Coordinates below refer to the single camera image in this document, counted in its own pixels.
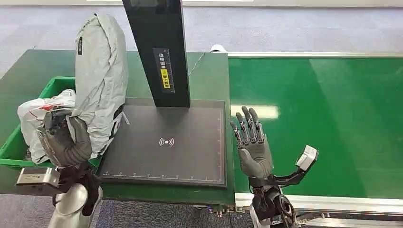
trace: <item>green plastic crate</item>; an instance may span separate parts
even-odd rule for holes
[[[65,89],[75,89],[75,78],[73,77],[54,77],[40,93],[39,98],[51,98],[59,95]],[[0,148],[0,165],[8,165],[17,168],[24,167],[54,167],[49,161],[41,164],[34,164],[31,161],[25,161],[25,155],[28,146],[25,144],[20,125],[8,137],[7,141]],[[91,159],[93,166],[98,167],[101,159]]]

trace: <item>robotic hand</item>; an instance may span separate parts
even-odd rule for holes
[[[68,109],[47,112],[44,125],[37,129],[46,155],[58,167],[79,165],[90,159],[92,153],[86,123],[69,114]]]
[[[243,106],[246,122],[237,113],[240,131],[235,122],[231,121],[237,139],[238,155],[242,171],[253,178],[265,178],[271,174],[273,161],[267,136],[263,133],[262,124],[253,108]]]
[[[258,115],[253,108],[248,110],[243,106],[242,111],[246,121],[240,113],[236,113],[240,130],[233,121],[231,126],[237,141],[241,169],[248,175],[249,185],[253,187],[251,211],[253,209],[262,225],[270,225],[273,217],[280,216],[285,227],[297,226],[294,208],[282,194],[281,188],[299,184],[315,163],[318,151],[307,145],[296,163],[297,171],[277,177],[272,173],[271,152]]]

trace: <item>floor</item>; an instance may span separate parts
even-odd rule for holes
[[[115,16],[136,50],[123,7],[0,7],[0,78],[27,49],[75,49],[77,30],[92,13]],[[228,51],[403,52],[400,9],[183,10],[187,51],[222,44]],[[46,227],[50,198],[0,195],[0,227]],[[104,200],[92,227],[251,227],[248,214],[216,218],[189,205]]]

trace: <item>robot hand finger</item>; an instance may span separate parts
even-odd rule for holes
[[[264,141],[265,141],[264,132],[263,132],[262,124],[259,121],[259,117],[253,108],[250,108],[249,112],[252,115],[253,122],[256,126],[256,138],[258,140],[258,143],[264,143]]]
[[[235,138],[237,140],[237,148],[241,149],[243,148],[245,141],[242,139],[241,135],[240,135],[240,131],[238,130],[237,125],[235,124],[234,121],[231,121],[231,127],[234,130],[234,134],[235,134]]]
[[[245,119],[248,124],[249,135],[250,135],[250,142],[255,143],[257,141],[257,134],[256,134],[256,125],[253,122],[252,117],[250,116],[249,110],[247,107],[242,106],[242,111],[245,114]]]
[[[237,113],[236,116],[237,116],[237,119],[238,119],[238,121],[240,123],[240,130],[242,132],[242,137],[243,137],[243,140],[244,140],[244,144],[247,146],[250,143],[249,132],[246,129],[246,124],[243,121],[242,115],[240,113]]]

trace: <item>green surface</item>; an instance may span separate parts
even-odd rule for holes
[[[189,68],[199,56],[188,55]],[[128,97],[150,97],[138,55],[130,53],[129,62]],[[227,61],[220,54],[207,54],[190,76],[192,98],[228,101],[228,79],[215,78],[226,74],[228,64],[231,105],[259,105],[278,111],[277,118],[268,113],[272,118],[261,119],[269,137],[275,174],[294,171],[305,144],[320,150],[309,174],[300,185],[284,189],[286,194],[403,199],[403,59]],[[0,80],[0,143],[19,122],[19,104],[36,98],[50,78],[73,74],[73,52],[25,53]],[[229,127],[227,139],[230,149]],[[235,164],[236,192],[249,192],[237,155],[232,163],[232,154],[227,154],[229,170]],[[0,173],[1,192],[18,193],[13,187],[18,170],[0,166]],[[108,184],[104,190],[113,198],[233,204],[231,171],[227,180],[227,191],[131,184]]]
[[[189,53],[188,65],[193,68],[201,53]],[[136,52],[128,54],[129,84],[127,97],[151,97],[140,58]],[[55,76],[74,76],[74,51],[28,50],[0,80],[0,144],[19,123],[17,107],[35,99],[48,81]],[[226,101],[229,112],[228,59],[225,54],[206,54],[190,75],[192,99]],[[182,203],[234,205],[234,177],[232,133],[227,123],[227,189],[208,187],[179,187],[166,185],[103,184],[104,197]],[[0,166],[0,193],[19,193],[14,187],[18,170]]]
[[[285,194],[403,198],[403,59],[233,58],[229,65],[231,105],[278,110],[277,118],[261,118],[275,174],[294,171],[305,144],[320,150]],[[235,157],[236,192],[249,192],[238,164]]]

